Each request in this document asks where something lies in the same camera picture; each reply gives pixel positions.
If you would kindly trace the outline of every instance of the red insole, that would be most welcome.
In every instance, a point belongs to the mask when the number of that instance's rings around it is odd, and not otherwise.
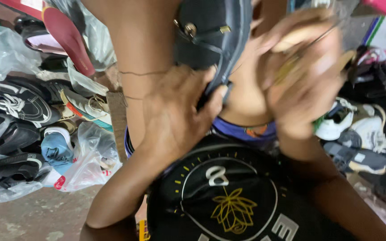
[[[56,8],[47,7],[42,10],[42,19],[48,32],[62,46],[81,74],[90,76],[95,73],[82,36],[74,23]]]

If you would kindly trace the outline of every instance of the red logo on bag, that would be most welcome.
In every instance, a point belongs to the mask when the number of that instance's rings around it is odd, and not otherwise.
[[[105,176],[110,176],[111,175],[111,171],[102,171],[102,174],[104,174]]]
[[[65,183],[66,178],[64,176],[61,176],[54,184],[53,186],[60,190],[62,188],[62,185]]]

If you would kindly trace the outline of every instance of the person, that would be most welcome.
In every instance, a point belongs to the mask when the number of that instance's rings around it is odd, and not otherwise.
[[[83,0],[110,31],[131,156],[96,195],[80,239],[137,240],[133,215],[149,190],[151,240],[386,240],[385,224],[313,136],[311,123],[343,84],[340,31],[308,48],[296,72],[274,83],[287,51],[333,25],[329,12],[302,10],[279,21],[285,7],[254,1],[261,11],[228,101],[223,106],[221,86],[197,111],[215,68],[173,66],[179,2]],[[251,135],[233,134],[242,130]],[[281,154],[259,151],[253,135],[260,145],[277,137]]]

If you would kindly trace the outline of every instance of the hand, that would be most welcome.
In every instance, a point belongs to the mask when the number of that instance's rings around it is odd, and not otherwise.
[[[145,138],[138,148],[154,151],[168,163],[190,151],[210,129],[221,112],[226,86],[220,86],[206,105],[196,111],[197,102],[215,67],[193,71],[187,66],[173,67],[144,98]]]
[[[312,122],[331,108],[344,81],[338,63],[341,56],[341,34],[334,28],[320,41],[303,52],[300,61],[281,84],[275,84],[280,67],[300,48],[319,38],[334,22],[323,21],[310,15],[328,16],[324,9],[298,11],[278,23],[268,35],[272,42],[272,55],[265,67],[265,90],[267,105],[279,131],[296,139],[313,135]]]

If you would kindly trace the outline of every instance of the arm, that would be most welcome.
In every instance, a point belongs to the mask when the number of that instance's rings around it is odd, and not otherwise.
[[[340,31],[336,28],[310,46],[280,84],[277,71],[296,46],[322,36],[331,21],[299,24],[308,10],[288,16],[271,30],[280,37],[266,66],[266,100],[277,123],[282,154],[292,159],[291,172],[314,206],[361,241],[386,240],[386,226],[341,177],[313,135],[311,123],[332,106],[344,80],[340,77]]]
[[[342,177],[315,137],[296,140],[279,132],[281,151],[291,162],[296,182],[307,185],[308,198],[330,220],[361,241],[386,240],[386,225]]]
[[[147,187],[173,161],[187,153],[209,130],[222,108],[227,87],[219,87],[198,112],[195,106],[215,69],[195,72],[172,68],[144,99],[146,138],[126,165],[100,189],[92,202],[82,240],[105,235],[135,240],[133,214]]]

